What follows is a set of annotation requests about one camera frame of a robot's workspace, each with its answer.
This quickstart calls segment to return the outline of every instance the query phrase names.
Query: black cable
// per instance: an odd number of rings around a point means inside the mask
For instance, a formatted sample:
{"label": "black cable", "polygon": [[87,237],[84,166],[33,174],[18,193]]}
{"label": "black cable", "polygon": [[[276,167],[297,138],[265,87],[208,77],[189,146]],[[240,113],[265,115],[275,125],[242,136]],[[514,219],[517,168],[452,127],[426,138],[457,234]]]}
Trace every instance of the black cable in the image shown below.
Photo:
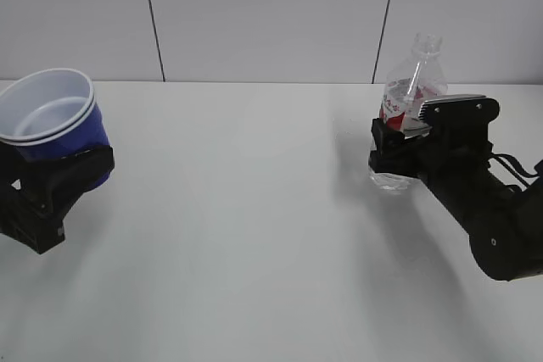
{"label": "black cable", "polygon": [[503,160],[500,156],[500,154],[492,154],[490,156],[491,159],[494,159],[495,161],[497,161],[498,163],[500,163],[507,171],[509,171],[511,173],[511,175],[513,177],[515,177],[517,180],[519,180],[521,182],[521,184],[523,186],[525,186],[526,188],[529,187],[529,183],[526,182],[526,180],[521,177],[516,171],[515,169],[512,169],[511,167],[509,167],[509,163],[507,163],[505,160]]}
{"label": "black cable", "polygon": [[520,164],[520,162],[515,159],[511,154],[492,153],[492,157],[499,157],[501,159],[507,160],[509,164],[515,169],[515,171],[517,171],[524,178],[537,178],[540,176],[539,174],[530,174],[528,171],[526,171],[524,167]]}

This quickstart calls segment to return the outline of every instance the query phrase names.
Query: blue cup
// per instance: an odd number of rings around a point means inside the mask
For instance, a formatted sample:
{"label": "blue cup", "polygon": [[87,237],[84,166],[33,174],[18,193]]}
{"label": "blue cup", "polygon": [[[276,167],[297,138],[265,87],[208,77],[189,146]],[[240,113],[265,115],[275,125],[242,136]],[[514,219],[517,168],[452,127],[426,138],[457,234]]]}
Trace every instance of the blue cup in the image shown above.
{"label": "blue cup", "polygon": [[16,81],[0,94],[0,142],[28,162],[109,146],[91,80],[77,70],[53,69]]}

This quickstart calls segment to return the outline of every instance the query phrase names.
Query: table surface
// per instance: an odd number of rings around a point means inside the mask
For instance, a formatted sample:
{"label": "table surface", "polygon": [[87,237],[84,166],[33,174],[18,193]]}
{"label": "table surface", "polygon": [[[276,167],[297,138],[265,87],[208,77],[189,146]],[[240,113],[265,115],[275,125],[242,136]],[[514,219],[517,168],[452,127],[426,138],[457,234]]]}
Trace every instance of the table surface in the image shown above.
{"label": "table surface", "polygon": [[[43,256],[0,237],[3,362],[542,360],[543,278],[492,281],[422,185],[367,181],[381,86],[96,88],[115,172]],[[543,158],[543,86],[467,92]]]}

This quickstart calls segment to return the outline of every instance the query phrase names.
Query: white cup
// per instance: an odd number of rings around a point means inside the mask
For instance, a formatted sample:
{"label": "white cup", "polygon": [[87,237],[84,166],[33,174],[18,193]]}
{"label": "white cup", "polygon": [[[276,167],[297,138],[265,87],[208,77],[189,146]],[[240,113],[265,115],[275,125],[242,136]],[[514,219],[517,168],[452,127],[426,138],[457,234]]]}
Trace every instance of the white cup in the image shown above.
{"label": "white cup", "polygon": [[95,104],[88,76],[56,68],[36,72],[0,93],[0,140],[26,143],[60,133]]}

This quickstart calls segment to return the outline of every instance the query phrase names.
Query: plastic bottle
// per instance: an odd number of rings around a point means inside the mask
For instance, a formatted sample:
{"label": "plastic bottle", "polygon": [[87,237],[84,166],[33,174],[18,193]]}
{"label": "plastic bottle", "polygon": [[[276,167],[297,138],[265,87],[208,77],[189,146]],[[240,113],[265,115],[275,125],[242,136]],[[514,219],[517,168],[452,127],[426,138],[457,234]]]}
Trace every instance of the plastic bottle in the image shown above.
{"label": "plastic bottle", "polygon": [[[418,33],[411,56],[387,75],[379,117],[407,137],[428,131],[428,127],[418,120],[422,102],[447,93],[447,83],[438,61],[441,41],[441,37]],[[369,170],[370,178],[384,190],[400,192],[409,187],[408,177]]]}

